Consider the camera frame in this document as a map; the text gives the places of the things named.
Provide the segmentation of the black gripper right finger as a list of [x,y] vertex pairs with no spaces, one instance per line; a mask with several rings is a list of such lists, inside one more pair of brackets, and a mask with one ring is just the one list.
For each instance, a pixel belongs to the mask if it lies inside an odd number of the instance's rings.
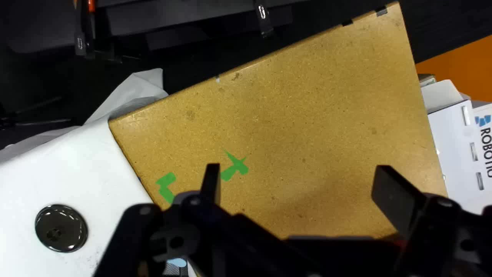
[[408,237],[426,195],[389,165],[379,165],[371,197],[397,232]]

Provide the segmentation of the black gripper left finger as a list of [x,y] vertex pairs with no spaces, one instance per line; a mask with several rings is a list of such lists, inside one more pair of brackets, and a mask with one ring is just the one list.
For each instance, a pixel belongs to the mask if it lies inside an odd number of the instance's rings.
[[210,198],[213,203],[220,201],[220,165],[208,163],[205,169],[205,177],[202,181],[200,194]]

